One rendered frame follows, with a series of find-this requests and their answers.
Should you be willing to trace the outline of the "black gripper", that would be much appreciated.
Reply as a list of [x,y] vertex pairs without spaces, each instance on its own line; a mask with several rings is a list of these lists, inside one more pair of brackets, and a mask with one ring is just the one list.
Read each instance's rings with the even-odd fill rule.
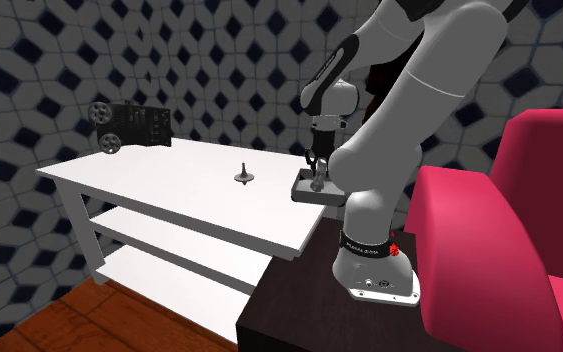
[[[307,165],[312,168],[312,158],[310,153],[315,156],[330,156],[335,150],[335,131],[322,131],[315,128],[311,129],[313,135],[312,146],[304,150],[304,157]],[[325,164],[325,174],[329,177],[329,157],[323,158]]]

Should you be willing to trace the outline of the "grey small figure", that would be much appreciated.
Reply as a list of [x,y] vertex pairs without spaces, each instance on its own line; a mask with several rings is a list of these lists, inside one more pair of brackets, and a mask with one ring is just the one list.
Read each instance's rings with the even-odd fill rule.
[[314,192],[321,192],[324,189],[326,174],[327,174],[327,162],[324,158],[319,158],[313,164],[313,179],[310,184],[310,188]]

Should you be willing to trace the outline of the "grey square tray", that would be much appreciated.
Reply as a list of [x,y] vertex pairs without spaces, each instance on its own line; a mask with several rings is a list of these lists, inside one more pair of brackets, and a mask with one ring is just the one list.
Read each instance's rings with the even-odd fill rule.
[[324,176],[324,187],[316,192],[311,188],[314,177],[310,169],[300,169],[291,189],[291,199],[295,202],[342,207],[347,195],[329,177]]

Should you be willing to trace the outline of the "grey spinning top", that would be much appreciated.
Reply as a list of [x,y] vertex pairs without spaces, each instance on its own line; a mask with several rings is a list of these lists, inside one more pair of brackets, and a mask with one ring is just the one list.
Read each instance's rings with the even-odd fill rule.
[[246,164],[242,162],[241,171],[234,176],[234,180],[242,183],[243,185],[246,185],[248,182],[254,180],[254,175],[246,170]]

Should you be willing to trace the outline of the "white table with shelves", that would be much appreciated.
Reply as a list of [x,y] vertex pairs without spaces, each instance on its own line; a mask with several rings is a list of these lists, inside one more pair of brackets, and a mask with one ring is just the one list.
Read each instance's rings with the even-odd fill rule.
[[[254,175],[234,180],[241,163]],[[298,156],[176,139],[40,169],[97,283],[115,281],[222,336],[273,258],[302,253],[323,207],[297,203]]]

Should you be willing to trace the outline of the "dark robot stand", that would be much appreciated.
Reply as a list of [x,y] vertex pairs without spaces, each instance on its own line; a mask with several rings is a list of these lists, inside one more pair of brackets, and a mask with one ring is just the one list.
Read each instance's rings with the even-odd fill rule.
[[300,257],[273,258],[237,323],[239,352],[465,352],[420,308],[358,301],[334,278],[342,222],[322,219]]

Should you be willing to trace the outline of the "black film projector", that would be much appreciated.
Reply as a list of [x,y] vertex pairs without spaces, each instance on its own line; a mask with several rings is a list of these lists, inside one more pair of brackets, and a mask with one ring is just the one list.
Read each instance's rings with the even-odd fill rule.
[[131,100],[122,104],[92,102],[88,118],[97,131],[98,146],[106,154],[115,154],[129,145],[172,145],[170,109],[138,105]]

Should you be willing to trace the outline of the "pink sofa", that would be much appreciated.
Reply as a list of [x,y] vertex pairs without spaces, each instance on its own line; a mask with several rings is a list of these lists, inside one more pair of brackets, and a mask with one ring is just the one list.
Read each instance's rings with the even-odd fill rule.
[[563,109],[509,120],[489,174],[422,167],[405,228],[429,335],[467,352],[563,352]]

